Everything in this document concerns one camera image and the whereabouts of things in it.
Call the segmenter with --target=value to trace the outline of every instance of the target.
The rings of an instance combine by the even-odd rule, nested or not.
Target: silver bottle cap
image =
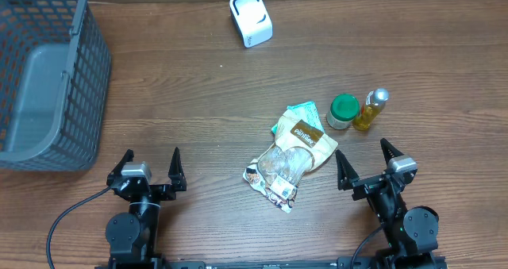
[[[388,90],[379,88],[374,91],[374,103],[376,105],[384,104],[385,102],[387,102],[388,98],[390,98]]]

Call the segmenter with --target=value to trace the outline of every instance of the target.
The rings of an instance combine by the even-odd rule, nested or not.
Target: clear plastic bag
[[[247,166],[244,179],[289,213],[302,176],[325,162],[337,145],[288,110],[277,124],[275,143]]]

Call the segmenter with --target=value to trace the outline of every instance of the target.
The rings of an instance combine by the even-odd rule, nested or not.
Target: green packet
[[[319,112],[314,102],[305,102],[296,106],[288,106],[288,110],[291,110],[298,118],[308,123],[310,126],[325,132],[321,121],[319,120]],[[271,132],[277,133],[277,125],[273,125]]]

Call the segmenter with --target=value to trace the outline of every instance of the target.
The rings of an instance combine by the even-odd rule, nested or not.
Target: yellow oil
[[[384,104],[377,106],[374,104],[371,105],[363,105],[360,114],[355,117],[352,121],[352,126],[356,130],[365,131],[369,127],[371,127],[372,121],[374,118],[383,110]]]

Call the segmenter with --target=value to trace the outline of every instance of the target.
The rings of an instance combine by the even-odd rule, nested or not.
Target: wooden table
[[[440,214],[437,254],[450,268],[508,267],[508,0],[269,2],[275,35],[248,50],[228,8],[93,6],[113,53],[98,162],[82,173],[3,171],[1,268],[47,268],[50,225],[101,190],[127,148],[163,183],[176,146],[189,186],[163,204],[158,250],[169,259],[351,255],[377,221],[337,190],[335,159],[303,178],[290,214],[241,178],[286,106],[310,100],[363,177],[385,166],[382,137],[418,161],[403,197]],[[391,100],[369,132],[325,123],[336,95],[363,99],[379,86]],[[63,219],[56,267],[104,264],[105,225],[127,209],[107,194]],[[385,246],[379,235],[362,253]]]

